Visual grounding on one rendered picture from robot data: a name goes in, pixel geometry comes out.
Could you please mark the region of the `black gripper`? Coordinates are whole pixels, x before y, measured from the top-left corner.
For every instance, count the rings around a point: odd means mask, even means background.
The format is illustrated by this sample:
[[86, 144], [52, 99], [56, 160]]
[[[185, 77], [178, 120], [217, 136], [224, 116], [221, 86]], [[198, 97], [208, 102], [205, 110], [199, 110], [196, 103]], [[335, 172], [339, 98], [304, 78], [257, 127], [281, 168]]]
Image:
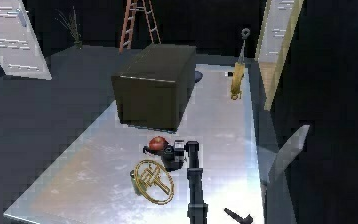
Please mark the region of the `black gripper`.
[[148, 146], [143, 147], [143, 153], [153, 156], [161, 156], [161, 160], [168, 172], [179, 170], [183, 167], [185, 158], [185, 150], [183, 148], [175, 148], [168, 146], [164, 150], [150, 149]]

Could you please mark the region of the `red apple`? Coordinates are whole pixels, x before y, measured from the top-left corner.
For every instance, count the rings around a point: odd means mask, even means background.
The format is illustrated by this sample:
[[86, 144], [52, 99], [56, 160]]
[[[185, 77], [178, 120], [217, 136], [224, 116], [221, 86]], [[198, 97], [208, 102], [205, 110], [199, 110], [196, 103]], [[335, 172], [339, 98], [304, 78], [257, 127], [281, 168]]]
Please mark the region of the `red apple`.
[[167, 140], [162, 136], [156, 136], [149, 142], [149, 150], [152, 154], [159, 155], [168, 146]]

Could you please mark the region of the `dark olive box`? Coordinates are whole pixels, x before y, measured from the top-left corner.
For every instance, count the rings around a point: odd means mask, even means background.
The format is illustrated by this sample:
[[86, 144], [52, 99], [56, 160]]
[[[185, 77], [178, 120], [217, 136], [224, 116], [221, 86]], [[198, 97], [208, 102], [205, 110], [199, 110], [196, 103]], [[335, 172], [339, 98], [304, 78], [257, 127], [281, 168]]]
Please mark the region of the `dark olive box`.
[[111, 77], [122, 124], [176, 131], [195, 85], [196, 48], [151, 44]]

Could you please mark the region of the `black angled tool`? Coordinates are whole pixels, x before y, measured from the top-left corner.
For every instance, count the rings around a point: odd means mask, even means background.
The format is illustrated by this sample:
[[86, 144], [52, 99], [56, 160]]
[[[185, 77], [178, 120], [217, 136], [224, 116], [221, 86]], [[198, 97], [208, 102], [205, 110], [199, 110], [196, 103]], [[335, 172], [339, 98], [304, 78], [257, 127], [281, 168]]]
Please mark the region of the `black angled tool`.
[[245, 218], [243, 218], [242, 216], [238, 215], [237, 213], [231, 211], [228, 208], [225, 208], [224, 212], [227, 215], [229, 215], [232, 219], [237, 221], [239, 224], [252, 224], [253, 223], [253, 218], [251, 217], [250, 214], [248, 214]]

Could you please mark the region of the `brown wooden ladder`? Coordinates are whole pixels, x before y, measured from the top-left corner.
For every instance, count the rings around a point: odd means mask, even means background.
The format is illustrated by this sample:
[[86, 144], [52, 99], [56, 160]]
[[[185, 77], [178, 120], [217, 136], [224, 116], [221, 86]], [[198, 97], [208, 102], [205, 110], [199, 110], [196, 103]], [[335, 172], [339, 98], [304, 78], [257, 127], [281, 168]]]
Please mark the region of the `brown wooden ladder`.
[[151, 42], [161, 43], [152, 0], [127, 0], [119, 43], [120, 53], [124, 49], [130, 49], [132, 46], [135, 20], [138, 12], [142, 12], [145, 15]]

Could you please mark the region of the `grey flat strip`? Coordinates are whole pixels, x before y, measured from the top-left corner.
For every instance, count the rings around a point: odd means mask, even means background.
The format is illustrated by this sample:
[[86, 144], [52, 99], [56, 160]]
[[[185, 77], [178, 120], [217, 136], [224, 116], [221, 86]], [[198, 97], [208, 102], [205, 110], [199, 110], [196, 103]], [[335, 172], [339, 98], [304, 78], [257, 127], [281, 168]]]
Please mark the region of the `grey flat strip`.
[[301, 126], [280, 148], [268, 173], [270, 182], [274, 182], [303, 151], [309, 129], [309, 125]]

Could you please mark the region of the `thin green house plant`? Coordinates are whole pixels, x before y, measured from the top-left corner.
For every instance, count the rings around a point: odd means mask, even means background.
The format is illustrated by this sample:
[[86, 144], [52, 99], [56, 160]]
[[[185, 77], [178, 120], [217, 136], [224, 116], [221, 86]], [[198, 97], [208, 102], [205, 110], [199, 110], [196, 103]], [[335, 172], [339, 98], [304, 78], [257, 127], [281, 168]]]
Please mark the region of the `thin green house plant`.
[[68, 15], [65, 15], [62, 11], [58, 10], [57, 21], [68, 30], [70, 35], [74, 40], [74, 45], [77, 49], [81, 49], [83, 46], [81, 40], [81, 34], [78, 29], [78, 21], [75, 7], [72, 7], [71, 12]]

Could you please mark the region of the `white door with wooden edge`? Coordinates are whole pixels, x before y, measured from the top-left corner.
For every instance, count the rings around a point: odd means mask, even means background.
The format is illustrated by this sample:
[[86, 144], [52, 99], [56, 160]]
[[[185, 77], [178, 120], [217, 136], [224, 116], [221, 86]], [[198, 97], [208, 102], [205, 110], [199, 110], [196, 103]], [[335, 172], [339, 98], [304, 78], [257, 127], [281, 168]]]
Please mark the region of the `white door with wooden edge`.
[[255, 60], [265, 90], [264, 109], [271, 110], [304, 0], [266, 0]]

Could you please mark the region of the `white panelled door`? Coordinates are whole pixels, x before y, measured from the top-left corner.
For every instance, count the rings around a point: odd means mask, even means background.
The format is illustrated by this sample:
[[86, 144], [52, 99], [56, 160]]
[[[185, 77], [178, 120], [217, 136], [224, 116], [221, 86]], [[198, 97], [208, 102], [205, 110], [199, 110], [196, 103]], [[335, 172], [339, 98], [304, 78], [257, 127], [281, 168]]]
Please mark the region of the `white panelled door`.
[[0, 0], [0, 66], [9, 76], [52, 79], [22, 0]]

